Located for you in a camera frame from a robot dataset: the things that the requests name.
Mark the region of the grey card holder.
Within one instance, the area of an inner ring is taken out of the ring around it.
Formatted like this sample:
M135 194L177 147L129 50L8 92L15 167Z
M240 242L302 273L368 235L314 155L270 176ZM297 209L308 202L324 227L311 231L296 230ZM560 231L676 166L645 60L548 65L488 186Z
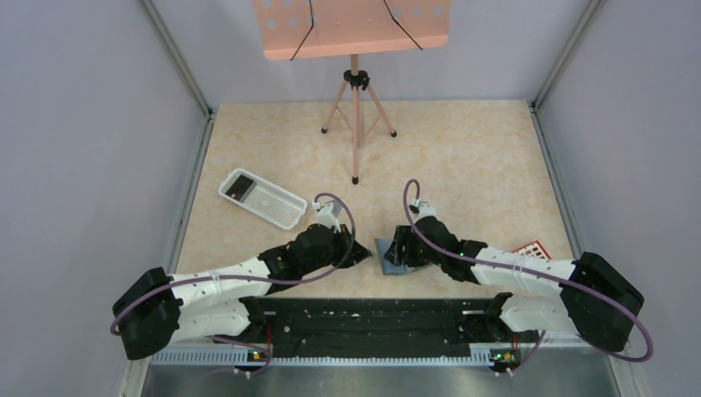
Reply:
M418 272L423 269L423 266L409 266L406 262L404 262L404 266L387 266L384 262L383 254L384 251L386 250L388 243L386 240L390 240L388 238L375 238L374 243L376 246L376 249L379 253L379 261L380 261L380 267L384 275L408 275L412 274L415 272Z

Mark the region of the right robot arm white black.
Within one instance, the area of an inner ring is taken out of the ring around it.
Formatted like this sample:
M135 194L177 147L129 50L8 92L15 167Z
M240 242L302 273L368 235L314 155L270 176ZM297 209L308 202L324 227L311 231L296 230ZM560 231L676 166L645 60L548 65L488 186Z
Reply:
M512 332L577 335L607 352L621 352L644 304L641 293L600 255L549 260L460 240L433 216L396 227L382 249L387 269L438 266L450 278L503 288L484 313Z

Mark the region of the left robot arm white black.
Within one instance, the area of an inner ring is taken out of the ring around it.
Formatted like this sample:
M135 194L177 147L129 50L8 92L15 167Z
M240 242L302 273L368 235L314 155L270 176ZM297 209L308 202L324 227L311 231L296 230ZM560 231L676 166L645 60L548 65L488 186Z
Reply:
M316 281L370 258L345 225L315 223L295 239L246 261L200 273L147 270L113 304L110 328L130 361L200 337L257 337L265 325L259 298Z

